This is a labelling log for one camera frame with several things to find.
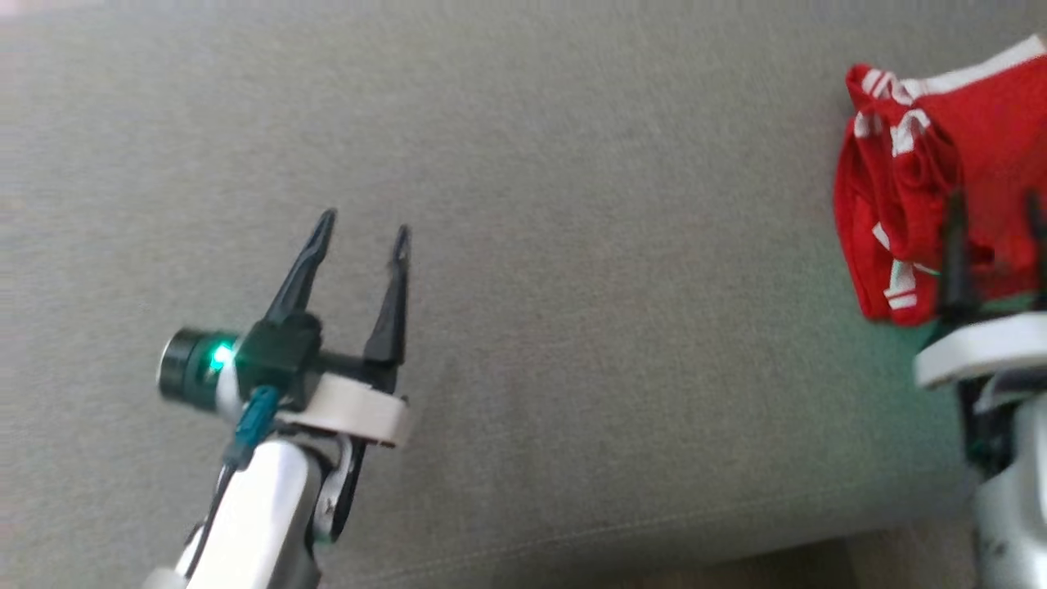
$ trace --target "gray sofa cushion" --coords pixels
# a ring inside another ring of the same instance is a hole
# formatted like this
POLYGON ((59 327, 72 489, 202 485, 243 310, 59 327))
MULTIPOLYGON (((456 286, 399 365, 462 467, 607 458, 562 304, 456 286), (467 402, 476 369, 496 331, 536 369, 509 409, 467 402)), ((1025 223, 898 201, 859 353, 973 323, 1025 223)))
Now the gray sofa cushion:
POLYGON ((1030 9, 298 4, 3 25, 16 583, 174 562, 228 432, 160 403, 160 348, 248 326, 329 205, 334 348, 415 227, 417 423, 328 587, 596 581, 957 505, 923 334, 865 323, 839 251, 843 75, 972 63, 1030 9))

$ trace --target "folded red clothing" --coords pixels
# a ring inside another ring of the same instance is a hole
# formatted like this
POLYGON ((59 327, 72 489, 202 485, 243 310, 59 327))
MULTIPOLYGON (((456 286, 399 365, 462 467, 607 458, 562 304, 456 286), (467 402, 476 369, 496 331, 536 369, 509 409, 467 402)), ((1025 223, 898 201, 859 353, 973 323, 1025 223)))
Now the folded red clothing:
POLYGON ((965 186, 975 273, 988 298, 1035 282, 1024 214, 1047 191, 1047 49, 1030 37, 988 61, 922 80, 856 65, 855 114, 836 182, 837 230, 862 312, 933 319, 945 197, 965 186))

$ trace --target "brown floor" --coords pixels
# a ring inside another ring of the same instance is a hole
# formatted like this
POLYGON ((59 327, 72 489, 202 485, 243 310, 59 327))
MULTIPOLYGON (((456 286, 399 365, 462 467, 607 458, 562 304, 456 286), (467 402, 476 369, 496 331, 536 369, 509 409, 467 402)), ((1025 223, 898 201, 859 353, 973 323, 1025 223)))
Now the brown floor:
POLYGON ((606 589, 971 589, 965 518, 900 528, 623 582, 606 589))

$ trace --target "robotic arm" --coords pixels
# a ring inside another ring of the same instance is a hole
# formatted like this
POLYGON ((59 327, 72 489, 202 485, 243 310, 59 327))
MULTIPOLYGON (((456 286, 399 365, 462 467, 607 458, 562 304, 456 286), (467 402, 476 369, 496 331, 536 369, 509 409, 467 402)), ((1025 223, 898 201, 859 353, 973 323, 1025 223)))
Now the robotic arm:
POLYGON ((245 335, 183 329, 168 343, 157 383, 168 401, 236 425, 207 517, 173 569, 147 589, 309 589, 316 541, 335 542, 367 446, 403 440, 410 231, 401 226, 381 313, 360 358, 321 348, 306 311, 335 210, 325 211, 266 315, 245 335), (335 457, 320 446, 335 447, 335 457))
POLYGON ((953 385, 967 462, 982 476, 974 497, 982 589, 1047 589, 1047 218, 1029 196, 1040 288, 1017 315, 981 310, 967 253, 962 194, 949 203, 940 320, 916 357, 916 382, 953 385))

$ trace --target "green light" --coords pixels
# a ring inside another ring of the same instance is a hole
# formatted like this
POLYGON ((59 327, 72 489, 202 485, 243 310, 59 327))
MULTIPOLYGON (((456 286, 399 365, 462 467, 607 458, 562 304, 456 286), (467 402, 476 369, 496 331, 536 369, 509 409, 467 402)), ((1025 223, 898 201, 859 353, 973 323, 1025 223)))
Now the green light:
POLYGON ((232 347, 228 344, 220 344, 210 355, 210 369, 216 372, 230 362, 232 362, 232 347))

